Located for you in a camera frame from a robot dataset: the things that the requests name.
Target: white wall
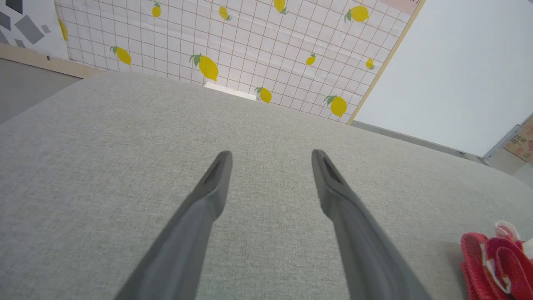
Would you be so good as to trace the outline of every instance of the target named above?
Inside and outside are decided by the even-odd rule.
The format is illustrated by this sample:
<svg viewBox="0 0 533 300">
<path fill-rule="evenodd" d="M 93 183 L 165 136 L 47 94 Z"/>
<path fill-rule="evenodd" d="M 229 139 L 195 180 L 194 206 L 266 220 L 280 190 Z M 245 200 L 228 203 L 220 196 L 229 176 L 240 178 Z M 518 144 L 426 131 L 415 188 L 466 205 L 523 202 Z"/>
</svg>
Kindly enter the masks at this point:
<svg viewBox="0 0 533 300">
<path fill-rule="evenodd" d="M 533 4 L 427 0 L 356 120 L 485 155 L 533 112 Z"/>
</svg>

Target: cardboard box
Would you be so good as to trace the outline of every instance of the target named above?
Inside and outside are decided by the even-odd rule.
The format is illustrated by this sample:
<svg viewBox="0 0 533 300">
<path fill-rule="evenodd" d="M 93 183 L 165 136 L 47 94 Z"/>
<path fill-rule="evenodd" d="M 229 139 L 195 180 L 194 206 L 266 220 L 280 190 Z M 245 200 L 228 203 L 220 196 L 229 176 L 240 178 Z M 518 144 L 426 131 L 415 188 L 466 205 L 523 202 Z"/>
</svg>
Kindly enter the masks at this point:
<svg viewBox="0 0 533 300">
<path fill-rule="evenodd" d="M 533 117 L 504 148 L 527 162 L 533 161 Z"/>
</svg>

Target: gray sofa cushion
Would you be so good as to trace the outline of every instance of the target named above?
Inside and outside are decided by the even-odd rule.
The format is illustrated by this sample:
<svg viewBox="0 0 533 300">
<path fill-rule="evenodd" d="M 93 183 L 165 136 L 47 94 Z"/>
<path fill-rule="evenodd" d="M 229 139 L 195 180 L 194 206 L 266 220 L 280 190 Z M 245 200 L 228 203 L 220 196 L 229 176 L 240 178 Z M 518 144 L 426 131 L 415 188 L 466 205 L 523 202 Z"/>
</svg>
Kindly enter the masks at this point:
<svg viewBox="0 0 533 300">
<path fill-rule="evenodd" d="M 484 165 L 156 77 L 82 80 L 0 125 L 0 294 L 112 299 L 222 150 L 198 299 L 346 299 L 311 151 L 326 151 L 434 299 L 466 298 L 459 238 L 533 236 L 533 190 Z"/>
</svg>

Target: gray square shape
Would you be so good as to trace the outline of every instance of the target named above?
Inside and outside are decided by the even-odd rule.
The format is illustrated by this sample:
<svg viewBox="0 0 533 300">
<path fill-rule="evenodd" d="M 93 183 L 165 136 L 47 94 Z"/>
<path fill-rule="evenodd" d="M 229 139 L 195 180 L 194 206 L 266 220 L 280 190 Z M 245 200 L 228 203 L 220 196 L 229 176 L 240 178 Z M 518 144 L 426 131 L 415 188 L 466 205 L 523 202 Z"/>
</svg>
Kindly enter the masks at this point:
<svg viewBox="0 0 533 300">
<path fill-rule="evenodd" d="M 28 15 L 20 19 L 15 26 L 24 34 L 31 44 L 35 44 L 44 37 L 44 34 L 35 26 Z"/>
<path fill-rule="evenodd" d="M 5 38 L 5 35 L 0 30 L 0 43 L 9 45 L 9 42 L 7 41 L 7 38 Z"/>
<path fill-rule="evenodd" d="M 0 11 L 0 25 L 11 31 L 11 17 Z"/>
<path fill-rule="evenodd" d="M 50 33 L 50 29 L 48 29 L 48 26 L 41 25 L 41 28 L 43 29 L 44 33 Z"/>
<path fill-rule="evenodd" d="M 22 0 L 5 0 L 5 6 L 22 14 Z"/>
<path fill-rule="evenodd" d="M 15 39 L 15 43 L 17 43 L 17 46 L 19 46 L 19 47 L 21 47 L 21 48 L 26 48 L 26 47 L 24 46 L 24 42 L 21 41 L 21 40 Z"/>
</svg>

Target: wallpaper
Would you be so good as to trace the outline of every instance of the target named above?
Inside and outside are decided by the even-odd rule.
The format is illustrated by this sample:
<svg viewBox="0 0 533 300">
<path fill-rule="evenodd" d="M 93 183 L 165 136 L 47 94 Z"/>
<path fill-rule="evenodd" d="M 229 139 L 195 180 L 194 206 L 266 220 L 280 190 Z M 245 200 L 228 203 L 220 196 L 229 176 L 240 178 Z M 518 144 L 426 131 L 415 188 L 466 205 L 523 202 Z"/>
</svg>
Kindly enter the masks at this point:
<svg viewBox="0 0 533 300">
<path fill-rule="evenodd" d="M 78 63 L 211 82 L 347 122 L 410 18 L 400 11 L 405 2 L 412 7 L 412 0 L 58 0 L 56 9 Z"/>
<path fill-rule="evenodd" d="M 0 4 L 0 43 L 69 59 L 54 0 L 6 0 Z"/>
</svg>

